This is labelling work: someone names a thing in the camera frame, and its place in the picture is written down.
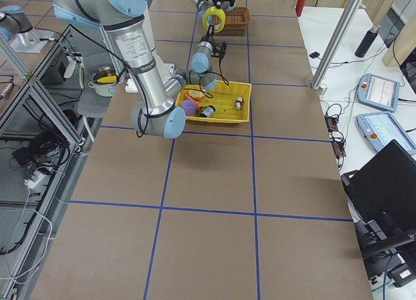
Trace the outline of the yellow tape roll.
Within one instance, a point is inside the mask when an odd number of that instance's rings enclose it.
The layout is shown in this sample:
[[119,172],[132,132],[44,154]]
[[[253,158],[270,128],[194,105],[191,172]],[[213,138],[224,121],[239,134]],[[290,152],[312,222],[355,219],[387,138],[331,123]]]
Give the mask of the yellow tape roll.
[[212,27],[214,33],[219,33],[226,24],[226,14],[221,8],[209,7],[203,15],[202,22],[206,31]]

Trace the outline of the brown wicker basket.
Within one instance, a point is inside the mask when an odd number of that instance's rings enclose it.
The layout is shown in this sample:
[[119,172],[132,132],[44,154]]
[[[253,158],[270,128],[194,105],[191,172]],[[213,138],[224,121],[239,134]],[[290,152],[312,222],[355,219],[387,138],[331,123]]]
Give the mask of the brown wicker basket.
[[248,28],[251,22],[248,7],[235,7],[230,11],[223,11],[226,14],[226,24],[222,31],[243,31]]

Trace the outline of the yellow plastic basket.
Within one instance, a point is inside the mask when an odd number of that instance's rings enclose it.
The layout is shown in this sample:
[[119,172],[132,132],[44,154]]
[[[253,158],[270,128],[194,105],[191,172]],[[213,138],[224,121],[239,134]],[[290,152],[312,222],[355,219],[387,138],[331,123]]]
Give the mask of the yellow plastic basket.
[[[229,123],[238,124],[248,122],[250,120],[250,96],[252,85],[250,83],[240,83],[230,81],[226,85],[223,81],[217,81],[217,85],[208,93],[213,98],[204,97],[198,100],[202,107],[199,108],[195,115],[188,116],[187,120],[208,122],[208,123]],[[238,97],[244,100],[240,111],[235,108],[235,101]],[[203,107],[213,105],[216,108],[215,114],[211,118],[200,117],[200,111]]]

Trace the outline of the bread slice toy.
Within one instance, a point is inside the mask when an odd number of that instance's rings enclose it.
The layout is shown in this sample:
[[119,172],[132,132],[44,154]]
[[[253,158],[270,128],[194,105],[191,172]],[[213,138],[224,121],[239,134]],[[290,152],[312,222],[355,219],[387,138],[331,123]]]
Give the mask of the bread slice toy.
[[205,97],[205,94],[200,90],[189,90],[188,95],[195,100],[201,100]]

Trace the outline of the purple cube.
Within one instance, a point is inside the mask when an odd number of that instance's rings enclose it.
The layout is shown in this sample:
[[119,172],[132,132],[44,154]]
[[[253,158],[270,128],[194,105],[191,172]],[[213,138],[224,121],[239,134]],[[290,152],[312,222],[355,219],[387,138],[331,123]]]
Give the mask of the purple cube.
[[193,116],[198,110],[198,106],[190,99],[181,102],[180,107],[185,111],[186,116]]

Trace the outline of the red bottle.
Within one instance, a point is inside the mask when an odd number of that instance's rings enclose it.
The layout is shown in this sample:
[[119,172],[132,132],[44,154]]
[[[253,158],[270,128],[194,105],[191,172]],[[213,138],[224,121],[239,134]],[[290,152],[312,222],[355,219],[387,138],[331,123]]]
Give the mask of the red bottle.
[[306,0],[297,0],[296,6],[295,6],[295,11],[296,11],[296,16],[297,17],[300,17],[302,15],[302,11],[304,9],[305,3],[306,3]]

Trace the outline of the white pot with corn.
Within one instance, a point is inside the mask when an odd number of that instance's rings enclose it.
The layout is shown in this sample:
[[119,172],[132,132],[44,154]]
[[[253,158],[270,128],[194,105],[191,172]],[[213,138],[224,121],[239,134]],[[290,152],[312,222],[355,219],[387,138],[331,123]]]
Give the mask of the white pot with corn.
[[88,86],[95,93],[102,97],[112,97],[115,92],[115,86],[118,83],[118,75],[111,66],[103,66],[92,73]]

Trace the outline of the black orange power strip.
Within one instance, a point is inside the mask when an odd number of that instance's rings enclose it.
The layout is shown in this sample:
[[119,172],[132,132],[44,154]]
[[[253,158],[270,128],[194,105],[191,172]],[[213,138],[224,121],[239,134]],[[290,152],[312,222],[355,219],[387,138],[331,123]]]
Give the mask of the black orange power strip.
[[337,115],[329,116],[325,114],[324,119],[335,157],[337,159],[344,158],[346,156],[346,140],[337,125],[339,117]]

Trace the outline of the black water bottle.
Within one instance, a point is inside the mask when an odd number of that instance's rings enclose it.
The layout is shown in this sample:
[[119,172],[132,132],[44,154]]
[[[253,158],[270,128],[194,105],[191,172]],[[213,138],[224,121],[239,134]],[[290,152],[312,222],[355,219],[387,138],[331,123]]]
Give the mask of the black water bottle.
[[372,43],[374,42],[375,38],[378,35],[378,31],[380,30],[379,24],[374,24],[366,33],[363,39],[361,40],[359,46],[357,47],[354,55],[356,57],[362,58],[366,55],[369,48],[371,47]]

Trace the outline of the upper teach pendant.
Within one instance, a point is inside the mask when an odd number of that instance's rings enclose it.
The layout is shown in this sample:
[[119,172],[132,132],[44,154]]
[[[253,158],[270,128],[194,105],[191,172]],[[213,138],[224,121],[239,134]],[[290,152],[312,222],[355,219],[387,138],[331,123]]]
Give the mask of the upper teach pendant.
[[400,83],[398,81],[366,73],[358,83],[356,94],[362,104],[395,112],[399,91]]

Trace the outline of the teach pendant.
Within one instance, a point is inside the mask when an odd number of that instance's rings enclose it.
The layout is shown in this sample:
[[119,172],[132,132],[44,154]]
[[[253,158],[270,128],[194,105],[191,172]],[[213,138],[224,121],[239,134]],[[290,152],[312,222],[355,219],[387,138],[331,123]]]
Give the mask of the teach pendant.
[[398,81],[366,73],[358,83],[356,94],[362,104],[395,112],[399,91],[400,83]]
[[392,140],[395,140],[408,154],[415,155],[415,143],[392,113],[360,114],[356,116],[356,121],[364,138],[374,151],[381,151]]

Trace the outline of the lower teach pendant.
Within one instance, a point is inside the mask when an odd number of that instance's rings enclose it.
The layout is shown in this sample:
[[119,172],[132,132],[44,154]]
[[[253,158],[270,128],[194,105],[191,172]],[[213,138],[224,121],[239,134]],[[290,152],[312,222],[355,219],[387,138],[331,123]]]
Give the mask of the lower teach pendant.
[[392,140],[395,140],[408,154],[415,155],[415,143],[392,113],[360,114],[356,116],[356,121],[364,138],[374,151],[381,151]]

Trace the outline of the black laptop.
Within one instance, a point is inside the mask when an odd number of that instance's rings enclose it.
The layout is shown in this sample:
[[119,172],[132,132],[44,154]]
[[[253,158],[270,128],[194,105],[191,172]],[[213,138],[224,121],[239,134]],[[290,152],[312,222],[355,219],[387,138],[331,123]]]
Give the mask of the black laptop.
[[397,248],[415,260],[415,160],[396,141],[390,141],[360,170],[341,176],[344,190],[364,223],[375,222],[383,239],[358,236],[367,258]]

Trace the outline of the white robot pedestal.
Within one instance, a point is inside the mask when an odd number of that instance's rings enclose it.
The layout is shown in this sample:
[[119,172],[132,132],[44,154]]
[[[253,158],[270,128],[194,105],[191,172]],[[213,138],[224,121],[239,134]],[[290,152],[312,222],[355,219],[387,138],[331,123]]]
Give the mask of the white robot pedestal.
[[146,7],[144,11],[144,21],[142,23],[142,28],[144,31],[144,34],[146,35],[146,39],[149,44],[149,48],[151,49],[152,55],[155,58],[157,69],[159,71],[159,74],[161,76],[162,82],[166,83],[172,76],[173,70],[174,70],[174,64],[168,63],[166,64],[158,55],[156,50],[156,45],[153,37],[153,29],[151,26],[151,20],[150,20],[150,13],[149,8]]

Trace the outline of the aluminium frame post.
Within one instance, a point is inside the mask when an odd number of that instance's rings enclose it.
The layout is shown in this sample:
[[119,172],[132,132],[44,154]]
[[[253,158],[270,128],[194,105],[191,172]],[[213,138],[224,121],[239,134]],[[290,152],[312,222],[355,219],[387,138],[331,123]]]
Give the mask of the aluminium frame post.
[[311,88],[316,90],[318,94],[324,95],[326,89],[323,87],[323,79],[328,71],[330,64],[335,57],[335,54],[344,38],[354,16],[362,3],[362,0],[349,0],[347,6],[344,8],[341,17],[335,27],[335,30],[330,38],[328,46],[321,58],[318,68],[311,80]]

